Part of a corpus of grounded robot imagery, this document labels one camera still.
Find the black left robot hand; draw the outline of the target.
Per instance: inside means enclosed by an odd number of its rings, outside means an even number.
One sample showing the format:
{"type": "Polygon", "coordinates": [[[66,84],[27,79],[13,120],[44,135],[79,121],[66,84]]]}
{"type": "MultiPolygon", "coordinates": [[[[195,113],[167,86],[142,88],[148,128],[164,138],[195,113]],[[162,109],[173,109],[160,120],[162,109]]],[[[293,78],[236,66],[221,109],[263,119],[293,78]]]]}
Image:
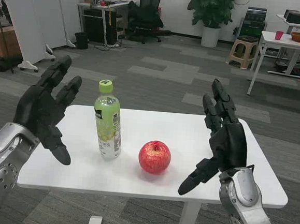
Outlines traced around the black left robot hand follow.
{"type": "Polygon", "coordinates": [[[67,107],[75,100],[81,87],[82,78],[76,76],[64,85],[53,97],[52,91],[63,80],[70,68],[72,59],[63,56],[50,65],[36,84],[22,95],[18,102],[13,122],[30,130],[63,165],[70,165],[71,158],[62,143],[62,133],[57,124],[65,115],[67,107]]]}

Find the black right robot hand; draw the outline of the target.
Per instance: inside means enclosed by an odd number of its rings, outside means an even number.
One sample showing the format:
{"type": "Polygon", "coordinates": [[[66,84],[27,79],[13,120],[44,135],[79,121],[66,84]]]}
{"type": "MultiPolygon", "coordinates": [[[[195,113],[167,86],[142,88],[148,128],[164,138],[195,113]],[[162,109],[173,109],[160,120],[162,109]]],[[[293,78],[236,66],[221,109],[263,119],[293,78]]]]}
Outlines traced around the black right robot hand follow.
{"type": "Polygon", "coordinates": [[[182,196],[200,183],[208,182],[219,171],[247,166],[247,141],[245,131],[237,118],[236,106],[222,83],[215,79],[212,83],[213,104],[209,95],[203,96],[205,124],[211,131],[209,144],[212,158],[203,159],[180,185],[182,196]]]}

